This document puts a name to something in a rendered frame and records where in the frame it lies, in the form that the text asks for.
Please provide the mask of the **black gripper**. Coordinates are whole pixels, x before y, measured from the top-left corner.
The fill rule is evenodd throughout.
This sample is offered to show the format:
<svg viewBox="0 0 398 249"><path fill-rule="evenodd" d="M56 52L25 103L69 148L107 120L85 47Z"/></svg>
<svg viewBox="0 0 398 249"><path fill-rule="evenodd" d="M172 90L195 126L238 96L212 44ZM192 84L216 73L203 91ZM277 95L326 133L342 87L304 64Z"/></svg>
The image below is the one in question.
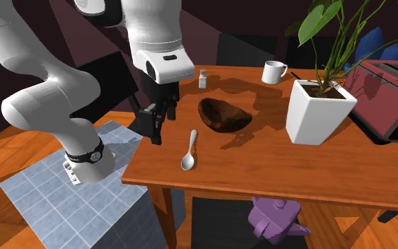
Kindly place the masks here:
<svg viewBox="0 0 398 249"><path fill-rule="evenodd" d="M139 70L141 90L150 100L147 108L139 111L140 135L151 139L151 143L161 145L161 122L157 116L156 103L166 102L166 117L169 120L176 120L176 107L179 101L179 82L158 84L149 75Z"/></svg>

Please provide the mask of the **white spoon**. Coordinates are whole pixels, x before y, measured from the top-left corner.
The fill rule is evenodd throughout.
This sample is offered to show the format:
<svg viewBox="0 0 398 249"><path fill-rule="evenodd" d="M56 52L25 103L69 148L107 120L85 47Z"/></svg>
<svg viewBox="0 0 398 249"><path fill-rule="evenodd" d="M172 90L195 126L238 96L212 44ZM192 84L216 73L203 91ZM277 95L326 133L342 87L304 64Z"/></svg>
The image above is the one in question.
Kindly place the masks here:
<svg viewBox="0 0 398 249"><path fill-rule="evenodd" d="M192 155L192 147L197 137L197 130L193 129L189 138L188 152L184 155L181 160L181 169L190 170L194 166L194 157Z"/></svg>

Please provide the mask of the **dark brown bowl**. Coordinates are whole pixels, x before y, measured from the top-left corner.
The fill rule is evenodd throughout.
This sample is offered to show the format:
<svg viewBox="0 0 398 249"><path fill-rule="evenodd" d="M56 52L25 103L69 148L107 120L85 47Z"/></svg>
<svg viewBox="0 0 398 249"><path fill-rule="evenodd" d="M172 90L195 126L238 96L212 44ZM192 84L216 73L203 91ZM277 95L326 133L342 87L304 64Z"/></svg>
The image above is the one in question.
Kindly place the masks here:
<svg viewBox="0 0 398 249"><path fill-rule="evenodd" d="M231 133L245 128L252 116L224 100L204 98L199 101L198 112L202 122L218 133Z"/></svg>

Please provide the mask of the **white mug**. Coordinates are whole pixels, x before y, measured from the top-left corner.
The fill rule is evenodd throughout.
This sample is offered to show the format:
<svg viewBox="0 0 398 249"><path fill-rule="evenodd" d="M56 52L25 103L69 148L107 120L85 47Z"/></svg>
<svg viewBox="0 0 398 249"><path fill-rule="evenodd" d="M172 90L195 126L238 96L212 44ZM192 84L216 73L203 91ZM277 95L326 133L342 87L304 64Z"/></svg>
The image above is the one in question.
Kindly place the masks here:
<svg viewBox="0 0 398 249"><path fill-rule="evenodd" d="M266 61L262 73L262 82L269 85L276 85L281 82L288 70L288 66L278 61Z"/></svg>

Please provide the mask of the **wooden table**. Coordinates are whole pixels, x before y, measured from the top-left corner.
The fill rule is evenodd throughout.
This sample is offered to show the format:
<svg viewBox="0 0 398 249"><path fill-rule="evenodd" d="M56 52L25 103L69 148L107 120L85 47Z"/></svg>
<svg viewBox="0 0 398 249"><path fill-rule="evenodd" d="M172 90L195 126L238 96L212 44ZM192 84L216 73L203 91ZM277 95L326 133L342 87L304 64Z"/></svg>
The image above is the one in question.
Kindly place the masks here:
<svg viewBox="0 0 398 249"><path fill-rule="evenodd" d="M122 181L145 185L169 246L175 248L170 189L221 197L278 197L301 203L311 248L398 249L398 143L376 145L350 119L325 143L296 145L285 129L293 78L269 86L261 69L208 66L208 84L180 83L177 118L162 129L163 143L143 138ZM204 98L224 100L252 116L245 128L218 133L198 112ZM191 131L194 166L181 169Z"/></svg>

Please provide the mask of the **blue-grey tiled robot stand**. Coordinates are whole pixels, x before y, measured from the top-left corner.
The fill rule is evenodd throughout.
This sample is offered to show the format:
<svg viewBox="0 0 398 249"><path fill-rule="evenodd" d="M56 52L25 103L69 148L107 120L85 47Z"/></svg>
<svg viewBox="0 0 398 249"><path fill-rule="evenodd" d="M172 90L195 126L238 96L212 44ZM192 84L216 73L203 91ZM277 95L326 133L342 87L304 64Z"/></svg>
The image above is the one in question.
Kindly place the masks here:
<svg viewBox="0 0 398 249"><path fill-rule="evenodd" d="M46 249L165 249L147 188L121 181L141 135L113 121L97 133L116 155L105 179L75 185L60 149L1 182L1 189Z"/></svg>

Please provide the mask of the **green plant in white pot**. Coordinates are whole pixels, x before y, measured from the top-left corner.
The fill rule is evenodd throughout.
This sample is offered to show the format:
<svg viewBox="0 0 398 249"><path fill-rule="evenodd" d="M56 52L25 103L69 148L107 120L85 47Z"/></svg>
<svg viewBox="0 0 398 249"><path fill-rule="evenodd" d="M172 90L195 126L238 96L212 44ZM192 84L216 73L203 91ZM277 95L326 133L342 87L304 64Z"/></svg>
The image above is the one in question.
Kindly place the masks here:
<svg viewBox="0 0 398 249"><path fill-rule="evenodd" d="M337 18L339 21L338 33L326 65L315 67L315 79L296 79L293 83L286 116L286 131L294 144L322 144L348 115L353 115L367 129L351 112L358 100L343 85L351 70L384 48L384 45L349 69L344 70L343 67L356 50L357 38L368 22L363 17L363 12L370 1L363 0L357 12L349 21L345 21L344 0L313 0L306 18L285 31L286 35L297 33L300 45L304 45L312 42L314 36L330 20ZM390 143L378 139L371 131L370 133L383 144Z"/></svg>

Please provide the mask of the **purple kettle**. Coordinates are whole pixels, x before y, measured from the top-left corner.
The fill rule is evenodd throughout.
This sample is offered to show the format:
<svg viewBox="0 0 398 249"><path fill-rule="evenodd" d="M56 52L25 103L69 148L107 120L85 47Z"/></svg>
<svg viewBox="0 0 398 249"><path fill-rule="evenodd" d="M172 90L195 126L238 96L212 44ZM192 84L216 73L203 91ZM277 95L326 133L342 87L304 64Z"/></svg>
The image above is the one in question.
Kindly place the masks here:
<svg viewBox="0 0 398 249"><path fill-rule="evenodd" d="M301 205L297 201L252 198L253 208L248 221L254 227L257 238L264 237L271 244L278 245L286 236L309 236L312 231L295 221Z"/></svg>

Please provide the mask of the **red toaster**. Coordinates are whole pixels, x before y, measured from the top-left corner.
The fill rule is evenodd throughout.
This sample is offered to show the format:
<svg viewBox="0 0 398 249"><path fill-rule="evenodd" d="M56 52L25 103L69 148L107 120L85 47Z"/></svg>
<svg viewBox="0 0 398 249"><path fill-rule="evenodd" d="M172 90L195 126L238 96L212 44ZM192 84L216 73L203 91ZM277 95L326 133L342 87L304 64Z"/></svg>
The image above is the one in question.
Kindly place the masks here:
<svg viewBox="0 0 398 249"><path fill-rule="evenodd" d="M351 111L378 139L398 141L398 60L367 59L343 88L358 102Z"/></svg>

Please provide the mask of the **blue plush figure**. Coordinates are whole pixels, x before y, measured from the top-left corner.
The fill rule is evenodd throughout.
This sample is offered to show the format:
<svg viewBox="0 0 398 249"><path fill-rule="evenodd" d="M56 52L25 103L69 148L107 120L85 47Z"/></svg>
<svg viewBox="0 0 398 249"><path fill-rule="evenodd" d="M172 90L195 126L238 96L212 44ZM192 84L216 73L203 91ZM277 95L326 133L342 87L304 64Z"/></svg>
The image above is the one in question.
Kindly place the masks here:
<svg viewBox="0 0 398 249"><path fill-rule="evenodd" d="M354 62L357 63L359 60L363 59L383 45L383 31L380 27L376 27L361 38L355 51ZM398 60L398 44L394 43L386 48L382 48L381 50L369 56L368 59Z"/></svg>

